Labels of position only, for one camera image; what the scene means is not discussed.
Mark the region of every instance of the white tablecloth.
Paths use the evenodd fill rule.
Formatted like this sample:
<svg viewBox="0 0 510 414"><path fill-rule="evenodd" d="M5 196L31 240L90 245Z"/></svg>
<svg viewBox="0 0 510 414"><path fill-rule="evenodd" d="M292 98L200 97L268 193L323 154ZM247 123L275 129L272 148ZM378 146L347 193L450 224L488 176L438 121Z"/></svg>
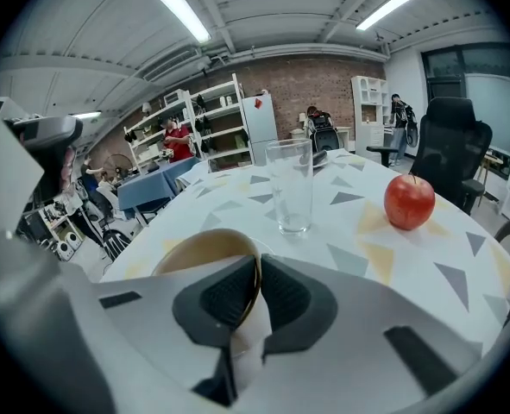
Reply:
<svg viewBox="0 0 510 414"><path fill-rule="evenodd" d="M510 305L510 257L471 217L437 197L430 220L411 232L383 210L398 175L333 151L315 172L312 228L284 236L275 221L266 167L211 173L180 193L116 259L102 281L149 276L172 247L199 231L237 229L262 253L306 260L388 285L488 351Z"/></svg>

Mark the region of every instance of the blue tablecloth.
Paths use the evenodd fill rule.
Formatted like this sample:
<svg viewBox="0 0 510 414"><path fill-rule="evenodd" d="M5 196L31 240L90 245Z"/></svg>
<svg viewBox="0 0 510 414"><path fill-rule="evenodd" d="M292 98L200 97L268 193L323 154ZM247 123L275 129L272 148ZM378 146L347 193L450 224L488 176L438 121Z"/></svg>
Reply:
<svg viewBox="0 0 510 414"><path fill-rule="evenodd" d="M133 216L133 207L178 195L176 178L195 166L195 157L162 166L155 172L140 175L118 187L118 205L126 216Z"/></svg>

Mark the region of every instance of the standing fan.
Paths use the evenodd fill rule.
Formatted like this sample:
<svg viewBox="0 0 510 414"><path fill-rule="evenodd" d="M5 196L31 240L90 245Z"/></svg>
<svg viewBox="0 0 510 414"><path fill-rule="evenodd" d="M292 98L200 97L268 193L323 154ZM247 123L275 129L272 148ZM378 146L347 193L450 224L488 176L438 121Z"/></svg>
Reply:
<svg viewBox="0 0 510 414"><path fill-rule="evenodd" d="M111 155L107 158L107 160L105 160L105 163L103 163L103 169L107 172L109 178L124 179L128 176L132 167L132 161L121 154Z"/></svg>

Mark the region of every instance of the clear drinking glass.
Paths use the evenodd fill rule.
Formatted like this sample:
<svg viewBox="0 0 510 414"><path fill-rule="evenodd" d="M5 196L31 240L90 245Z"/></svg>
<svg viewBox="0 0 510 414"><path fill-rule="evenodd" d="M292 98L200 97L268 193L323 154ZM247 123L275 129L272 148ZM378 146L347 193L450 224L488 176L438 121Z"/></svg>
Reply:
<svg viewBox="0 0 510 414"><path fill-rule="evenodd" d="M266 162L281 233L307 231L312 223L312 142L272 142L266 146Z"/></svg>

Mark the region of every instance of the ceiling light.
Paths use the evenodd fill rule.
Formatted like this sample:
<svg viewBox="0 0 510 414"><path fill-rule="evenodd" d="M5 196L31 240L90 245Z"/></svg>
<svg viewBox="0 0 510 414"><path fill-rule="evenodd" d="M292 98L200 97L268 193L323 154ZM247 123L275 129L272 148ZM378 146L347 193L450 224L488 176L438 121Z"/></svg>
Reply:
<svg viewBox="0 0 510 414"><path fill-rule="evenodd" d="M79 120L87 120L88 118L97 118L101 115L101 110L96 110L95 112L85 112L83 114L71 114L72 116L76 116Z"/></svg>
<svg viewBox="0 0 510 414"><path fill-rule="evenodd" d="M371 25L378 22L381 18L383 18L387 14L390 14L407 1L409 0L389 0L388 2L384 3L380 8L378 8L376 11L374 11L366 20L364 20L358 26L356 26L356 29L365 31Z"/></svg>
<svg viewBox="0 0 510 414"><path fill-rule="evenodd" d="M186 0L161 0L178 19L184 23L199 43L204 43L211 39L199 17L193 12L192 7Z"/></svg>

